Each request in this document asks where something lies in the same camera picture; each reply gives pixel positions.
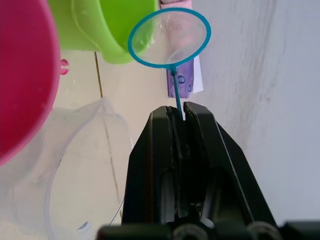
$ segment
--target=white wall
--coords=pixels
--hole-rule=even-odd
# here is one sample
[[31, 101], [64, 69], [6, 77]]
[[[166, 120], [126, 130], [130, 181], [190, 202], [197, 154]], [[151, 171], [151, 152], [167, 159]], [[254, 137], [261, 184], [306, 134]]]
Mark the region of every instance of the white wall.
[[206, 105], [244, 150], [278, 224], [320, 219], [320, 1], [194, 0], [212, 38]]

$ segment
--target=purple label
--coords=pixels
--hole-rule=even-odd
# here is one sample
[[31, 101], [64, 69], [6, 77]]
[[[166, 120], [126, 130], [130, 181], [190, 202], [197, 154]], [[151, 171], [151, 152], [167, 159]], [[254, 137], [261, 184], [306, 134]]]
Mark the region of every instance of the purple label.
[[[170, 70], [166, 71], [169, 98], [175, 98], [174, 78]], [[178, 83], [179, 97], [187, 99], [194, 88], [194, 60], [190, 60], [176, 69], [176, 80]]]

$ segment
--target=green bucket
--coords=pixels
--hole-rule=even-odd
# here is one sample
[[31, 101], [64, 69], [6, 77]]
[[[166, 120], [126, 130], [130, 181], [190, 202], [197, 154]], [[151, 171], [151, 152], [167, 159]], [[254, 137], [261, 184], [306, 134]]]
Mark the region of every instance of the green bucket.
[[142, 18], [158, 9], [157, 0], [48, 0], [48, 3], [62, 49], [101, 52], [111, 64], [126, 64], [133, 59], [128, 51], [129, 35]]

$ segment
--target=pink plastic basin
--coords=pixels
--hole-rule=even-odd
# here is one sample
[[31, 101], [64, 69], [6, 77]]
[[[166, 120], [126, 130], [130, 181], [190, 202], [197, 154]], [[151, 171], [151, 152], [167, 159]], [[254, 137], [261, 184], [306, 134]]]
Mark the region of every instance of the pink plastic basin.
[[41, 128], [60, 77], [58, 33], [46, 0], [0, 1], [0, 166]]

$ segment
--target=tile grout line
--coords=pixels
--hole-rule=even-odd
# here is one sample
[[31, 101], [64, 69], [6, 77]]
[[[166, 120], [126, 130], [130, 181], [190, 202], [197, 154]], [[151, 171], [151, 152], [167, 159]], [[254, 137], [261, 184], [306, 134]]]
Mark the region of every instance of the tile grout line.
[[[100, 97], [103, 98], [104, 95], [103, 95], [103, 91], [102, 91], [102, 84], [101, 84], [101, 78], [100, 78], [100, 71], [99, 71], [97, 52], [94, 52], [94, 59], [95, 59], [96, 74], [97, 74], [98, 83], [99, 83]], [[118, 202], [120, 202], [120, 195], [119, 195], [119, 188], [118, 188], [118, 183], [117, 183], [117, 178], [116, 178], [115, 166], [114, 166], [114, 161], [113, 161], [113, 158], [112, 158], [111, 145], [110, 145], [110, 141], [109, 141], [110, 139], [109, 139], [108, 129], [107, 129], [105, 121], [103, 121], [103, 125], [104, 125], [106, 139], [107, 139], [108, 146], [109, 146], [109, 155], [110, 155], [110, 162], [111, 162], [111, 168], [112, 168], [112, 177], [113, 177], [113, 183], [114, 183], [115, 192], [116, 192], [116, 198], [117, 198]]]
[[95, 60], [95, 68], [96, 68], [96, 74], [98, 77], [98, 83], [99, 83], [99, 90], [100, 90], [100, 98], [103, 98], [103, 92], [102, 92], [102, 85], [101, 85], [101, 79], [100, 79], [100, 71], [99, 71], [99, 64], [98, 64], [98, 58], [97, 53], [94, 52], [94, 60]]

